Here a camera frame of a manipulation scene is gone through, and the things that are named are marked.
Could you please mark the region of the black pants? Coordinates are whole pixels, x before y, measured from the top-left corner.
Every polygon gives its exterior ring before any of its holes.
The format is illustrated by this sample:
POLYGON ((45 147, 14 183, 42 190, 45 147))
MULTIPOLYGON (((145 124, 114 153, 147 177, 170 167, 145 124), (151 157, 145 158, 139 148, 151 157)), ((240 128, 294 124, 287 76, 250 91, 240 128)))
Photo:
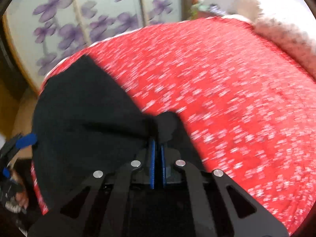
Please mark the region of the black pants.
POLYGON ((141 112, 89 56, 47 81, 32 132, 38 139, 32 147, 35 175, 49 209, 94 171, 114 172, 152 140, 204 169, 178 114, 141 112))

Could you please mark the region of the red floral bedspread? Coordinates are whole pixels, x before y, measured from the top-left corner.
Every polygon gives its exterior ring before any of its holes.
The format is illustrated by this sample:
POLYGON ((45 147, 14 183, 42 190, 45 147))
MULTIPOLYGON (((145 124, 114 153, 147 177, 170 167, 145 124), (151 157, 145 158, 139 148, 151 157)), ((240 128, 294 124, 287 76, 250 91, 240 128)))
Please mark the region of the red floral bedspread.
MULTIPOLYGON (((315 204, 315 82, 249 23, 198 19, 96 42, 55 66, 41 93, 51 77, 82 56, 110 75, 141 112, 178 114, 201 171, 222 170, 278 219, 288 236, 299 232, 315 204)), ((155 143, 155 188, 133 198, 126 236, 185 236, 168 214, 175 203, 163 190, 166 145, 155 143)), ((32 169, 43 216, 83 183, 49 209, 34 163, 32 169)))

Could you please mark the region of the floral sliding wardrobe doors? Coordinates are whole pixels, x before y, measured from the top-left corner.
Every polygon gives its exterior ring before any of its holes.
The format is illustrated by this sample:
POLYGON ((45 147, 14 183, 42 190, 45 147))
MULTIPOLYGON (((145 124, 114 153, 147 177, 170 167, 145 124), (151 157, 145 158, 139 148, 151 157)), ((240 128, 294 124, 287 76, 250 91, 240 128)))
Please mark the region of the floral sliding wardrobe doors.
POLYGON ((117 34, 178 22, 182 10, 182 0, 10 0, 2 23, 17 66, 38 90, 64 58, 117 34))

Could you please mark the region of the pink floral pillow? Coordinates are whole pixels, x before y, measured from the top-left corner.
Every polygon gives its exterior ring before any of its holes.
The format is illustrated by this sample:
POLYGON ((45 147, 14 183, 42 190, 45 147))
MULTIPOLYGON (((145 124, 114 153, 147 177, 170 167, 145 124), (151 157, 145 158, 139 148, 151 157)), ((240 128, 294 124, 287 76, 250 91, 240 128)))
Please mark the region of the pink floral pillow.
POLYGON ((258 18, 254 23, 254 30, 276 44, 315 78, 315 38, 309 37, 294 25, 275 19, 258 18))

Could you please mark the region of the bedside table with clutter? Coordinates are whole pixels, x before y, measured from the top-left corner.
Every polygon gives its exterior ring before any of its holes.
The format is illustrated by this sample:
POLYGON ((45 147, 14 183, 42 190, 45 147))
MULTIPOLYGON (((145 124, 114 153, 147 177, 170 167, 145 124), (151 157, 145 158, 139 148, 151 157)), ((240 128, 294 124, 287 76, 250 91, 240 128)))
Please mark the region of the bedside table with clutter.
POLYGON ((209 17, 223 17, 228 13, 220 8, 217 4, 205 4, 205 0, 190 0, 189 20, 209 17))

